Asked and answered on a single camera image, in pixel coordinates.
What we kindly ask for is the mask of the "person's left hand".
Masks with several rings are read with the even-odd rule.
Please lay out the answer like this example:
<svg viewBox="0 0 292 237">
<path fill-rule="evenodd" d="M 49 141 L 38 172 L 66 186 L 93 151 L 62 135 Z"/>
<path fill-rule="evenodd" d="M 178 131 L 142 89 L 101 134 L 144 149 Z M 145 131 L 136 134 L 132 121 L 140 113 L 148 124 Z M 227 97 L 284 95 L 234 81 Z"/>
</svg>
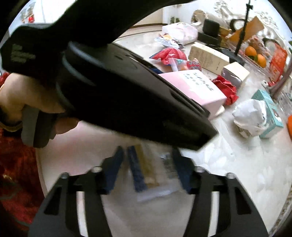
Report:
<svg viewBox="0 0 292 237">
<path fill-rule="evenodd" d="M 31 77 L 9 74 L 1 85 L 1 136 L 20 136 L 10 130 L 21 123 L 26 106 L 49 114 L 65 112 L 55 91 L 45 89 Z"/>
</svg>

